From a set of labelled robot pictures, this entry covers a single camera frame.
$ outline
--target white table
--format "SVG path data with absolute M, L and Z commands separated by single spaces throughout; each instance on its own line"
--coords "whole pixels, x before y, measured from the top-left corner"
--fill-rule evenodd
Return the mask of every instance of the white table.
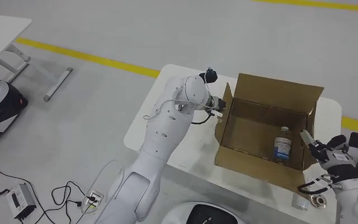
M 165 66 L 133 120 L 124 138 L 125 145 L 132 150 L 140 150 L 147 123 L 143 119 L 143 115 L 150 113 L 170 77 L 197 75 L 202 72 L 171 64 Z M 209 84 L 210 91 L 213 95 L 222 97 L 225 85 L 228 82 L 232 94 L 234 94 L 236 80 L 236 78 L 219 76 L 215 83 Z M 337 102 L 320 97 L 315 116 L 315 138 L 326 143 L 331 137 L 339 135 L 341 133 L 341 116 L 342 109 Z M 202 121 L 206 117 L 205 112 L 198 111 L 194 115 L 194 121 Z M 212 117 L 205 124 L 192 125 L 186 137 L 170 157 L 168 164 L 302 221 L 317 224 L 335 222 L 336 201 L 332 191 L 324 194 L 328 200 L 326 209 L 320 210 L 310 206 L 308 211 L 300 211 L 291 206 L 292 192 L 247 175 L 215 166 L 214 158 L 219 146 L 214 137 L 216 123 L 217 119 Z M 305 171 L 305 177 L 313 179 L 323 173 L 324 171 L 319 165 L 315 164 Z
M 49 101 L 58 87 L 62 84 L 62 82 L 67 78 L 67 76 L 73 70 L 72 68 L 67 68 L 65 72 L 61 74 L 59 78 L 56 77 L 55 74 L 47 71 L 43 68 L 39 63 L 34 60 L 31 60 L 31 57 L 25 55 L 22 51 L 20 51 L 17 47 L 15 47 L 12 42 L 22 33 L 31 23 L 31 20 L 28 18 L 17 18 L 17 17 L 9 17 L 9 16 L 0 16 L 0 53 L 2 51 L 13 52 L 18 55 L 22 60 L 23 64 L 18 68 L 14 68 L 5 61 L 0 59 L 0 66 L 4 66 L 6 69 L 12 72 L 12 74 L 5 79 L 6 82 L 12 82 L 27 66 L 31 65 L 36 70 L 38 70 L 41 74 L 46 76 L 49 80 L 53 82 L 53 86 L 48 91 L 48 93 L 44 96 L 45 101 Z

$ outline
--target cardboard box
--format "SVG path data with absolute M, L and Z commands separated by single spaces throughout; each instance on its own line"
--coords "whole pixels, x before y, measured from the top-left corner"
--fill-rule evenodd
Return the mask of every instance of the cardboard box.
M 220 146 L 215 164 L 299 193 L 303 170 L 317 162 L 300 131 L 313 135 L 316 104 L 323 87 L 239 74 L 235 94 L 227 83 L 227 109 L 216 125 Z M 274 162 L 274 140 L 289 127 L 290 160 Z

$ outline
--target electrical wire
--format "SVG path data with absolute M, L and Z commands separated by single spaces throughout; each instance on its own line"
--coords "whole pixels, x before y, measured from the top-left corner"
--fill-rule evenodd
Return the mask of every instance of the electrical wire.
M 43 210 L 43 212 L 44 212 L 43 215 L 46 215 L 46 217 L 50 220 L 50 222 L 51 222 L 52 224 L 56 224 L 54 221 L 52 221 L 52 219 L 51 219 L 51 218 L 48 216 L 48 214 L 46 213 L 46 210 L 44 209 L 44 207 L 42 206 L 42 204 L 40 203 L 40 200 L 38 199 L 38 197 L 37 197 L 37 195 L 36 195 L 34 186 L 32 186 L 32 184 L 31 184 L 28 180 L 25 180 L 25 179 L 23 179 L 23 178 L 18 178 L 18 177 L 16 177 L 16 176 L 7 175 L 7 174 L 4 174 L 4 173 L 1 172 L 1 171 L 0 171 L 0 174 L 2 174 L 2 175 L 4 175 L 4 176 L 7 176 L 7 177 L 9 177 L 9 178 L 15 178 L 15 179 L 18 179 L 18 180 L 22 180 L 22 181 L 27 182 L 27 183 L 30 185 L 30 187 L 31 187 L 31 189 L 32 189 L 32 192 L 34 193 L 34 196 L 35 196 L 35 199 L 36 199 L 37 203 L 39 204 L 40 208 L 41 208 L 41 209 Z
M 202 122 L 191 122 L 192 124 L 204 124 L 205 122 L 207 122 L 209 120 L 209 118 L 213 116 L 213 114 L 209 114 L 209 116 Z
M 73 184 L 73 185 L 75 185 L 75 186 L 78 188 L 78 190 L 84 195 L 84 192 L 82 191 L 82 189 L 81 189 L 77 184 L 75 184 L 75 183 L 72 182 L 72 181 L 68 181 L 65 186 L 60 186 L 60 187 L 58 187 L 58 188 L 54 188 L 54 189 L 51 191 L 52 200 L 53 200 L 54 204 L 56 204 L 57 206 L 61 206 L 61 207 L 59 207 L 59 208 L 54 208 L 54 209 L 47 209 L 47 210 L 41 215 L 41 217 L 35 222 L 35 224 L 37 224 L 37 223 L 42 219 L 42 217 L 44 216 L 45 213 L 50 212 L 50 211 L 58 211 L 58 210 L 62 209 L 63 207 L 65 207 L 66 216 L 67 216 L 68 219 L 69 219 L 69 223 L 71 223 L 72 219 L 71 219 L 70 215 L 68 214 L 68 206 L 67 206 L 68 202 L 71 202 L 71 203 L 76 204 L 77 207 L 81 207 L 81 206 L 82 206 L 82 202 L 75 202 L 75 201 L 73 201 L 73 200 L 69 200 L 69 197 L 70 197 L 71 192 L 72 192 L 72 188 L 69 186 L 70 183 Z M 63 199 L 62 199 L 62 201 L 61 201 L 60 203 L 58 203 L 58 202 L 56 201 L 56 199 L 55 199 L 54 192 L 55 192 L 56 190 L 63 189 L 63 188 L 64 188 Z
M 115 193 L 112 195 L 111 199 L 108 201 L 108 203 L 106 204 L 106 206 L 104 207 L 104 209 L 102 210 L 102 212 L 100 213 L 100 215 L 97 217 L 96 221 L 94 222 L 94 224 L 96 224 L 98 222 L 98 220 L 100 220 L 101 216 L 103 215 L 104 211 L 106 210 L 107 206 L 110 204 L 110 202 L 114 199 L 114 196 L 116 195 L 116 193 L 119 191 L 119 189 L 122 187 L 122 183 L 124 180 L 124 168 L 122 167 L 122 169 L 120 170 L 121 172 L 123 171 L 122 174 L 122 179 L 120 184 L 118 185 L 118 188 L 116 189 Z
M 82 206 L 81 206 L 81 212 L 82 212 L 82 214 L 90 214 L 90 213 L 92 213 L 92 212 L 95 212 L 98 208 L 96 208 L 96 209 L 93 209 L 92 211 L 90 211 L 90 212 L 87 212 L 87 211 L 84 211 L 83 210 L 83 206 L 85 205 L 85 200 L 90 196 L 90 192 L 91 192 L 91 189 L 93 188 L 93 186 L 94 186 L 94 184 L 97 182 L 97 180 L 98 180 L 98 178 L 101 176 L 101 174 L 102 174 L 102 172 L 103 172 L 103 170 L 109 165 L 109 164 L 111 164 L 112 162 L 118 162 L 118 160 L 111 160 L 111 161 L 109 161 L 103 168 L 102 168 L 102 170 L 100 171 L 100 173 L 98 173 L 98 175 L 97 175 L 97 177 L 95 178 L 95 180 L 94 180 L 94 182 L 92 183 L 92 185 L 90 186 L 90 188 L 88 189 L 88 191 L 87 191 L 87 193 L 85 194 L 85 197 L 83 198 L 83 200 L 82 200 Z M 120 174 L 122 173 L 122 171 L 124 171 L 124 168 L 121 166 L 121 168 L 120 168 Z
M 213 106 L 213 109 L 216 108 L 216 105 L 215 105 L 215 101 L 211 98 L 211 92 L 210 92 L 210 89 L 209 89 L 209 86 L 208 86 L 208 82 L 206 81 L 206 74 L 208 73 L 208 70 L 205 72 L 204 74 L 204 82 L 205 82 L 205 86 L 206 86 L 206 89 L 208 90 L 209 92 L 209 96 L 210 96 L 210 99 L 211 99 L 211 103 L 214 105 Z
M 86 210 L 84 210 L 84 212 L 87 212 L 87 210 L 92 206 L 93 204 L 92 203 L 89 203 L 89 206 L 86 208 Z M 81 215 L 81 217 L 79 218 L 79 220 L 76 222 L 76 224 L 78 222 L 80 222 L 80 220 L 82 219 L 82 217 L 84 216 L 84 214 Z
M 3 195 L 3 194 L 7 194 L 7 193 L 9 193 L 10 192 L 10 190 L 9 189 L 5 189 L 5 190 L 3 190 L 2 192 L 0 192 L 0 195 Z
M 158 114 L 160 114 L 160 113 L 162 112 L 162 106 L 163 106 L 166 102 L 169 102 L 169 101 L 191 102 L 192 104 L 198 104 L 198 105 L 201 105 L 201 106 L 206 107 L 206 108 L 208 108 L 208 109 L 214 109 L 214 108 L 212 108 L 212 107 L 209 107 L 209 106 L 206 106 L 206 105 L 201 104 L 201 103 L 199 103 L 199 102 L 191 101 L 191 100 L 166 100 L 166 101 L 162 102 L 161 106 L 160 106 L 158 109 L 156 109 L 156 114 L 154 114 L 153 116 L 145 115 L 145 116 L 143 116 L 143 119 L 144 119 L 144 120 L 151 120 L 151 119 L 155 118 Z

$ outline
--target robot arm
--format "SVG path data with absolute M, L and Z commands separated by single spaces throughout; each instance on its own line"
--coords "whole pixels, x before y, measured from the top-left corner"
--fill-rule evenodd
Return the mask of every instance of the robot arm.
M 356 136 L 356 133 L 351 135 L 349 145 L 346 144 L 346 137 L 343 135 L 336 136 L 327 144 L 323 144 L 319 140 L 314 140 L 306 130 L 301 131 L 301 137 L 308 145 L 313 157 L 328 172 L 328 174 L 317 178 L 316 181 L 325 180 L 336 193 L 337 224 L 358 223 L 358 167 L 355 163 L 356 158 L 348 154 L 349 146 L 357 147 Z M 313 183 L 301 185 L 298 189 L 306 194 L 318 194 L 328 190 L 328 188 L 316 192 L 303 190 L 303 187 Z
M 211 96 L 207 83 L 215 82 L 209 68 L 198 76 L 170 79 L 149 116 L 145 140 L 134 163 L 118 177 L 107 195 L 109 204 L 95 223 L 132 224 L 143 221 L 157 199 L 162 171 L 184 139 L 195 110 L 221 111 L 225 102 Z

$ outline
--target yellow floor line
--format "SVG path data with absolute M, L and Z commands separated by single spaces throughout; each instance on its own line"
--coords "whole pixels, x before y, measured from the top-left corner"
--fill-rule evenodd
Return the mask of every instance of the yellow floor line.
M 44 44 L 44 43 L 41 43 L 41 42 L 37 42 L 37 41 L 25 39 L 25 38 L 18 38 L 16 40 L 16 42 L 20 43 L 20 44 L 25 44 L 25 45 L 28 45 L 28 46 L 33 46 L 34 48 L 39 48 L 39 49 L 42 49 L 42 50 L 48 50 L 50 52 L 63 54 L 63 55 L 69 56 L 69 57 L 78 58 L 78 59 L 81 59 L 81 60 L 86 60 L 86 61 L 89 61 L 89 62 L 98 63 L 98 64 L 101 64 L 103 66 L 118 68 L 118 69 L 122 69 L 122 70 L 125 70 L 125 71 L 128 71 L 128 72 L 133 72 L 133 73 L 136 73 L 136 74 L 142 74 L 144 76 L 149 76 L 149 77 L 153 77 L 153 78 L 157 78 L 159 73 L 160 73 L 160 71 L 158 71 L 158 70 L 145 68 L 145 67 L 141 67 L 141 66 L 135 66 L 133 64 L 127 64 L 127 63 L 124 63 L 124 62 L 118 62 L 116 60 L 103 58 L 103 57 L 95 56 L 95 55 L 92 55 L 92 54 L 86 54 L 86 53 L 82 53 L 82 52 L 77 52 L 75 50 L 61 48 L 59 46 L 53 46 L 53 45 L 50 45 L 50 44 Z M 342 117 L 342 127 L 358 132 L 358 120 L 343 116 Z
M 252 0 L 252 1 L 358 11 L 358 4 L 344 4 L 344 3 L 323 2 L 323 1 L 318 2 L 318 1 L 306 1 L 306 0 Z
M 342 127 L 358 132 L 358 120 L 349 118 L 347 116 L 342 117 Z

